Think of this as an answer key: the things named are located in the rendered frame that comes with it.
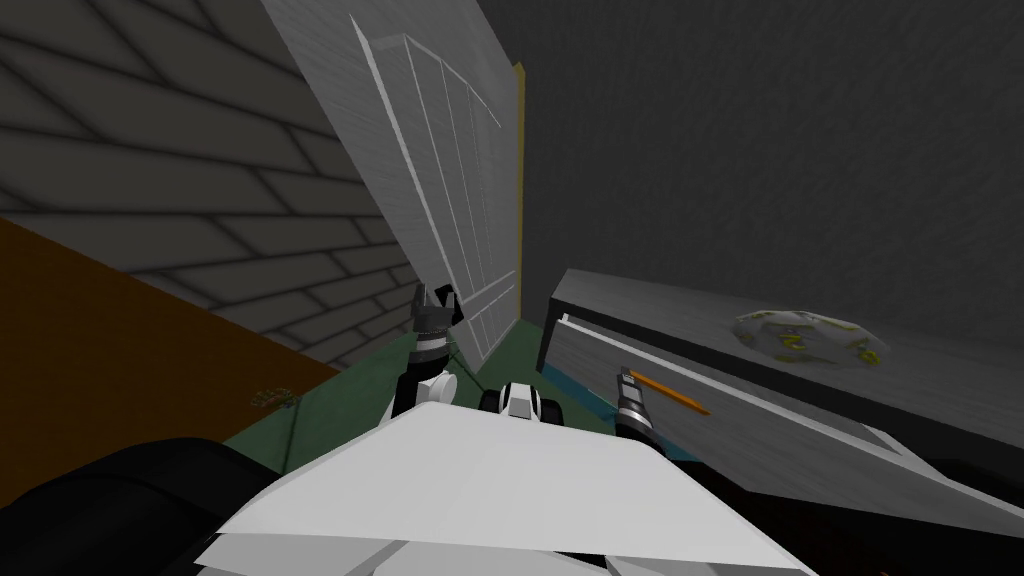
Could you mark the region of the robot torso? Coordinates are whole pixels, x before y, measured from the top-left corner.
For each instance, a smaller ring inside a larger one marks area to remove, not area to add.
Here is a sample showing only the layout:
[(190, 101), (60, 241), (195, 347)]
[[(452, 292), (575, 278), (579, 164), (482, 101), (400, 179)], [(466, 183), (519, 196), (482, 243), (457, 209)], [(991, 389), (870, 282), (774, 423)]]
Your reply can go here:
[(640, 442), (425, 402), (285, 475), (197, 576), (819, 576)]

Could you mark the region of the grey bowl with yellow pattern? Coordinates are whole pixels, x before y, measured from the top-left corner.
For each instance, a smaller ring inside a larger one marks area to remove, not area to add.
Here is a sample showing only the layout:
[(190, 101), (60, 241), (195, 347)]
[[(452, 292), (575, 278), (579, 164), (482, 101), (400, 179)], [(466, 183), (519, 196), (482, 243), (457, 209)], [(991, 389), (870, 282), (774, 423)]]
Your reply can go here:
[(745, 347), (794, 366), (874, 368), (891, 354), (865, 328), (806, 311), (756, 311), (736, 317), (730, 331)]

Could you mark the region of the grey cabinet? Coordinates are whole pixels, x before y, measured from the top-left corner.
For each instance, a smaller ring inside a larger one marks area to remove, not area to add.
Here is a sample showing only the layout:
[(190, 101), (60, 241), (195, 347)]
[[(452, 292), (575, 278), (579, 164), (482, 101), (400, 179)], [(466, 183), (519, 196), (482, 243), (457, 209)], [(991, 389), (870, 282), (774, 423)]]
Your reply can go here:
[(736, 317), (763, 302), (570, 269), (549, 300), (537, 366), (568, 317), (895, 437), (946, 477), (1024, 504), (1024, 351), (863, 321), (891, 346), (874, 368), (786, 365), (745, 347)]

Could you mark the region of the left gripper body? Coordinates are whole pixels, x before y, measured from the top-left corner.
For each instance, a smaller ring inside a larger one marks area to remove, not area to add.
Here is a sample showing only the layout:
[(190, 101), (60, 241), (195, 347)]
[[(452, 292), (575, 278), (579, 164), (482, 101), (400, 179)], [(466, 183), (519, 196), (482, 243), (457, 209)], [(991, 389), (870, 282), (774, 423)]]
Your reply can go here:
[(413, 315), (413, 332), (418, 340), (437, 340), (447, 337), (453, 324), (454, 310), (445, 307), (418, 308)]

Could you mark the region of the grey drawer front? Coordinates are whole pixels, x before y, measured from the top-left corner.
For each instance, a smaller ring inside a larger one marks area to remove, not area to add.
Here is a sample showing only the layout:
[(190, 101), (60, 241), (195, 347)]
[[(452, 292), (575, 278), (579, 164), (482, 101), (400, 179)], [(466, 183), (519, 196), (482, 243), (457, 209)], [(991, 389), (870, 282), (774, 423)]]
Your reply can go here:
[(887, 431), (568, 317), (543, 361), (608, 401), (622, 367), (694, 399), (698, 414), (642, 385), (668, 445), (759, 493), (1024, 538), (1024, 504), (952, 480)]

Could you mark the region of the grey panelled door leaf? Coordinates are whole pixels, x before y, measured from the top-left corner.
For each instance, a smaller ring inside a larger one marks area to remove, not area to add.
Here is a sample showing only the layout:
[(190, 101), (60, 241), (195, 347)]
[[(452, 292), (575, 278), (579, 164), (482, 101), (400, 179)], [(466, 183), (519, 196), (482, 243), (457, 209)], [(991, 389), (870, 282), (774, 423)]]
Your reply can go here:
[(262, 0), (479, 370), (519, 316), (518, 80), (477, 0)]

